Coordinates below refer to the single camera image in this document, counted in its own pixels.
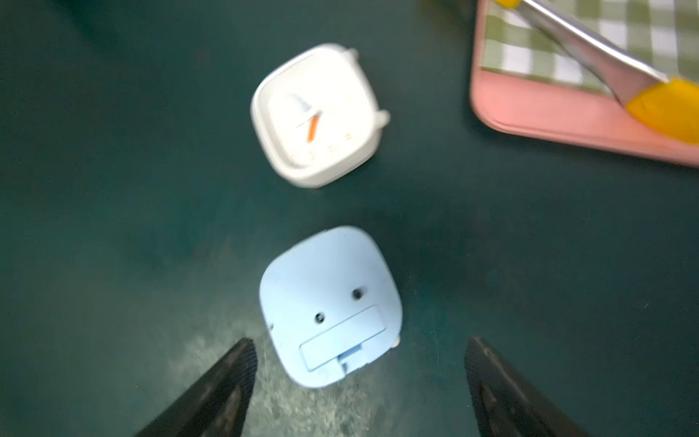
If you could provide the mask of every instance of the green checkered cloth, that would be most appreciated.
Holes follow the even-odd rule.
[[[699,83],[699,0],[552,0],[590,29],[671,76]],[[591,92],[610,91],[552,39],[490,1],[484,70]]]

